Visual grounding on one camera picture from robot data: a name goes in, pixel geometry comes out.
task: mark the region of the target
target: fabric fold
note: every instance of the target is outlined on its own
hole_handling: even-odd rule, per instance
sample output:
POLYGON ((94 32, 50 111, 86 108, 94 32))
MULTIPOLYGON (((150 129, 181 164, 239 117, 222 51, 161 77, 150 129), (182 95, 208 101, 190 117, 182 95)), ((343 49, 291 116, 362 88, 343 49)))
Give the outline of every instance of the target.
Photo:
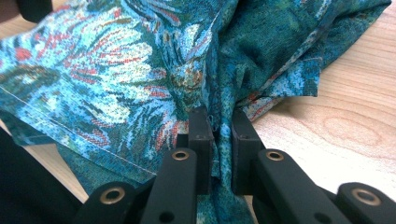
POLYGON ((0 118, 20 145, 56 142, 85 190, 139 186, 208 108, 213 192, 199 223, 250 223, 231 191, 231 116, 317 96, 322 69, 389 0, 69 1, 0 42, 0 118))

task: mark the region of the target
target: wooden table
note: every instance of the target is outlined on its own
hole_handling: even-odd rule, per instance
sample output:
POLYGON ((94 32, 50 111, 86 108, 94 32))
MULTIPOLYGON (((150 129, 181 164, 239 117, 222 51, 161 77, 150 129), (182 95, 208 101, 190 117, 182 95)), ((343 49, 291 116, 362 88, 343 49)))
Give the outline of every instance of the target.
MULTIPOLYGON (((54 1, 59 6, 63 0, 54 1)), ((2 23, 0 38, 29 30, 2 23)), ((325 189, 362 182, 396 201, 396 5, 321 75, 318 97, 289 98, 254 122, 267 147, 287 151, 325 189)), ((76 196, 87 194, 54 145, 26 148, 76 196)))

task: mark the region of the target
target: black clamp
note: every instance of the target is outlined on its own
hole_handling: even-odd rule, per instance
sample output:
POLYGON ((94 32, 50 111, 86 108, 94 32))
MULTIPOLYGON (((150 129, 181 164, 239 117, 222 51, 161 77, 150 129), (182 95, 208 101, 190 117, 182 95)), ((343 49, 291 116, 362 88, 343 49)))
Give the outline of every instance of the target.
MULTIPOLYGON (((321 189, 287 153, 265 149, 245 113, 233 113, 233 177, 236 195, 253 195, 259 223, 396 223, 396 203, 360 183, 336 195, 321 189)), ((138 189, 112 182, 82 205, 75 224, 196 223, 196 196, 211 186, 214 137, 204 107, 190 112, 189 134, 164 154, 155 179, 138 189)))

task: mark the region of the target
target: leaf pattern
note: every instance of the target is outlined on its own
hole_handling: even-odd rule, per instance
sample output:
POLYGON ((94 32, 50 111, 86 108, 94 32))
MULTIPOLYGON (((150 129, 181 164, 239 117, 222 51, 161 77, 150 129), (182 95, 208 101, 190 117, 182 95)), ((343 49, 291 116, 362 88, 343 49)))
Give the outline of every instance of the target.
POLYGON ((20 143, 55 141, 91 192, 111 179, 138 186, 154 177, 188 132, 188 112, 206 105, 219 130, 218 181, 199 197, 198 221, 250 223, 230 189, 233 110, 256 119, 283 97, 315 96, 320 70, 388 4, 71 0, 31 32, 1 40, 0 117, 20 143))

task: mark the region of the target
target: patterned fabric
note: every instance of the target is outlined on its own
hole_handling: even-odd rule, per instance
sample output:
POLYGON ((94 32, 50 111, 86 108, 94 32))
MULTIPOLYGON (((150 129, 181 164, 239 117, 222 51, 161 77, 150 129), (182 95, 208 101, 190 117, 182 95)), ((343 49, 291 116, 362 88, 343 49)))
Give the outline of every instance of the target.
POLYGON ((320 70, 389 0, 69 1, 0 42, 1 119, 20 145, 55 142, 88 191, 139 186, 205 105, 219 140, 198 223, 250 223, 233 196, 230 120, 317 95, 320 70))

